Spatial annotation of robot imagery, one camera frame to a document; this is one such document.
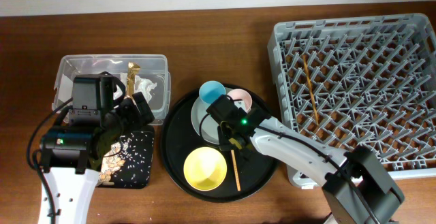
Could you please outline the yellow bowl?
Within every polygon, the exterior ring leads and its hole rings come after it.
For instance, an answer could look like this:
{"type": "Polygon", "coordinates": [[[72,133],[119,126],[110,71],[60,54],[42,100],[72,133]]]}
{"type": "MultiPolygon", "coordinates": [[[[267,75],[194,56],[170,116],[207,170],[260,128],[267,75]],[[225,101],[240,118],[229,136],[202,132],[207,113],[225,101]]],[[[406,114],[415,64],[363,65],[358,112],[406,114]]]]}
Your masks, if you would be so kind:
{"type": "Polygon", "coordinates": [[[187,183],[199,191],[212,191],[219,187],[227,175],[225,157],[211,147],[200,147],[191,151],[183,164],[187,183]]]}

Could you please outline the blue cup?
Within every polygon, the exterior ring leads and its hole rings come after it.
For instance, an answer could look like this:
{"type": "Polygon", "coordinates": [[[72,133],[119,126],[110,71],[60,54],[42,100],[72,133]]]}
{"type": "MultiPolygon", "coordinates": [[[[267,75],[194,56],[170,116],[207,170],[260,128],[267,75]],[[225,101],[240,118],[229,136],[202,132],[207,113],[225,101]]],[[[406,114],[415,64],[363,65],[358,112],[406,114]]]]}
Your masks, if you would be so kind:
{"type": "Polygon", "coordinates": [[[206,105],[212,104],[221,95],[225,94],[226,90],[224,85],[214,80],[205,82],[199,89],[200,100],[206,105]]]}

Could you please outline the grey plate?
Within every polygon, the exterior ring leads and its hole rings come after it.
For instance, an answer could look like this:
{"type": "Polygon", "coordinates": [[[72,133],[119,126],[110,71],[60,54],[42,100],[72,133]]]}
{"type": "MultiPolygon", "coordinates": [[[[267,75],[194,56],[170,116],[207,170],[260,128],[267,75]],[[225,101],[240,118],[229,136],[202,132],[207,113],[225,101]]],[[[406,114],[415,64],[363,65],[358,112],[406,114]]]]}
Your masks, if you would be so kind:
{"type": "Polygon", "coordinates": [[[210,105],[202,103],[200,97],[195,100],[191,109],[191,123],[195,132],[202,135],[203,139],[212,145],[219,144],[217,127],[218,123],[207,114],[210,105]]]}

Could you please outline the round black serving tray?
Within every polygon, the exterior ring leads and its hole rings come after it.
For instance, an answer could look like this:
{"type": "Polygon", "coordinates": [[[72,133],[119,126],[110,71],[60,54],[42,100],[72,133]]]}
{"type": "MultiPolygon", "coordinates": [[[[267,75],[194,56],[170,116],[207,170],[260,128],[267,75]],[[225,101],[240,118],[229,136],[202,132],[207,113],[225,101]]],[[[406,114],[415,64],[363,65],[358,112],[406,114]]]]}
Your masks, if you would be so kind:
{"type": "Polygon", "coordinates": [[[207,202],[234,202],[253,195],[272,178],[279,161],[250,149],[235,152],[240,191],[236,188],[234,167],[229,151],[222,152],[228,170],[224,181],[216,189],[199,191],[190,186],[185,179],[183,164],[186,157],[193,150],[207,145],[197,134],[191,122],[191,109],[198,97],[199,89],[188,92],[169,111],[163,123],[159,147],[166,171],[182,190],[207,202]]]}

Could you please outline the grey dishwasher rack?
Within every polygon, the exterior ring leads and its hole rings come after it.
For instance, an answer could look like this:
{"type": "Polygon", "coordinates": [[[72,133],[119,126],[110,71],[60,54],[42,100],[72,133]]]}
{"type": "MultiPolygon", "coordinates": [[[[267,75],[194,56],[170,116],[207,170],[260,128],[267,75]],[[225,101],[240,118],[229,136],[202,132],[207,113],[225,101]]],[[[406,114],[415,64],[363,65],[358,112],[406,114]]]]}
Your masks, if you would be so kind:
{"type": "Polygon", "coordinates": [[[396,180],[435,176],[435,31],[426,15],[279,22],[267,47],[285,126],[326,146],[366,146],[396,180]]]}

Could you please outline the white napkin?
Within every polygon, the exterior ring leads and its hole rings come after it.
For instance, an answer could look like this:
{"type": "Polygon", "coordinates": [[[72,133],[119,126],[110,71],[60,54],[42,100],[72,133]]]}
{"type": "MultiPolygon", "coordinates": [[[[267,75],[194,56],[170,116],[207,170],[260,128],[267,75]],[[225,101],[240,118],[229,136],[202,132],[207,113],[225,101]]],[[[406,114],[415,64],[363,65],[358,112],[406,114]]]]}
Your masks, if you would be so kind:
{"type": "MultiPolygon", "coordinates": [[[[127,73],[120,73],[119,79],[127,89],[127,73]]],[[[151,95],[151,91],[156,87],[157,87],[157,83],[152,82],[147,78],[141,78],[140,76],[135,76],[134,93],[141,92],[147,102],[149,102],[152,99],[153,96],[151,95]]],[[[120,90],[119,87],[117,87],[116,92],[113,95],[114,99],[119,98],[121,95],[122,95],[122,91],[120,90]]]]}

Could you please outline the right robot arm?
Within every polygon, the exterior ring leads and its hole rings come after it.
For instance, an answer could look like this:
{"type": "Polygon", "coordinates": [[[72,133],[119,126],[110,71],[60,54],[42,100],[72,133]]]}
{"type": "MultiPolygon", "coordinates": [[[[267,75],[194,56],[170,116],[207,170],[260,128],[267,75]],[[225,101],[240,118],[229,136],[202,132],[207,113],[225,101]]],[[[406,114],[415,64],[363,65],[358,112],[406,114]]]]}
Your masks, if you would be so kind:
{"type": "Polygon", "coordinates": [[[319,185],[331,209],[330,223],[388,223],[405,201],[402,190],[368,148],[358,146],[347,152],[322,145],[275,117],[261,122],[235,118],[219,125],[225,137],[244,140],[319,185]]]}

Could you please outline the clear plastic bin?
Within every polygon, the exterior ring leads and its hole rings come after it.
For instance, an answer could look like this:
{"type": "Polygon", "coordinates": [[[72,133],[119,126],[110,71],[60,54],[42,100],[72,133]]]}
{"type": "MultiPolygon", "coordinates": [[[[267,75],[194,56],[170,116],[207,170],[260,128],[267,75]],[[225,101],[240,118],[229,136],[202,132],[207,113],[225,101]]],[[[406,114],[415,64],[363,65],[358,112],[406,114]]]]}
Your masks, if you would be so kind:
{"type": "Polygon", "coordinates": [[[73,80],[80,74],[99,74],[107,71],[120,78],[127,73],[128,63],[137,63],[141,69],[137,76],[157,83],[151,91],[148,105],[155,120],[152,125],[162,125],[168,113],[171,93],[171,77],[168,60],[162,54],[76,54],[61,59],[54,84],[56,95],[52,102],[55,109],[72,96],[73,80]]]}

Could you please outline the wooden chopstick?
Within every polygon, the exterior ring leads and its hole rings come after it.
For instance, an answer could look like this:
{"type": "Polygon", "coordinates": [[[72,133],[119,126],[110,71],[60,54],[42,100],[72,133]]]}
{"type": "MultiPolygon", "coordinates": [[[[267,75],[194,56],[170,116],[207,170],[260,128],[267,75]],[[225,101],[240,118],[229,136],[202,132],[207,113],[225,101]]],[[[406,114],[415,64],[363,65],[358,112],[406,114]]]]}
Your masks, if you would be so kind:
{"type": "Polygon", "coordinates": [[[235,155],[235,152],[233,149],[230,152],[231,152],[231,157],[232,157],[232,165],[233,165],[233,169],[234,169],[236,189],[237,189],[237,191],[241,191],[240,180],[239,180],[239,175],[238,175],[238,168],[237,168],[237,163],[236,163],[236,155],[235,155]]]}
{"type": "Polygon", "coordinates": [[[311,79],[310,79],[310,73],[309,73],[309,68],[307,65],[306,55],[302,55],[302,62],[303,62],[303,67],[304,67],[305,75],[306,75],[306,79],[307,79],[307,87],[309,90],[309,95],[310,95],[311,104],[312,104],[312,108],[313,108],[313,115],[314,115],[316,124],[319,125],[319,116],[318,116],[317,108],[315,105],[315,98],[313,95],[313,87],[312,87],[312,83],[311,83],[311,79]]]}

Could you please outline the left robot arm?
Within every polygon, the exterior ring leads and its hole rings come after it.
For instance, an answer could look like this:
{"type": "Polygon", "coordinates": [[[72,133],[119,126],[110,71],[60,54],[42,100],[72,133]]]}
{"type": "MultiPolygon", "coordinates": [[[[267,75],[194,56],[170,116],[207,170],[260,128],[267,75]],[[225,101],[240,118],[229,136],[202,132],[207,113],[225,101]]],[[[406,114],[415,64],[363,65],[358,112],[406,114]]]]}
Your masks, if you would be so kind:
{"type": "Polygon", "coordinates": [[[142,93],[118,99],[74,95],[32,156],[42,182],[39,223],[85,223],[97,187],[147,186],[152,119],[142,93]]]}

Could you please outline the pink cup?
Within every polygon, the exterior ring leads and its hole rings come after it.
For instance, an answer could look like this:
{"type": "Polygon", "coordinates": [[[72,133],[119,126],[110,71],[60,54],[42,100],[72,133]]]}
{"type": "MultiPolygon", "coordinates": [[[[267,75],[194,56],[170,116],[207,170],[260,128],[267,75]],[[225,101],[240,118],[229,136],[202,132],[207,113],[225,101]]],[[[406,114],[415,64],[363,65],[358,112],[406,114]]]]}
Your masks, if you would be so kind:
{"type": "Polygon", "coordinates": [[[244,89],[232,89],[227,93],[233,101],[237,108],[242,108],[246,113],[251,110],[253,105],[253,100],[251,95],[244,89]]]}

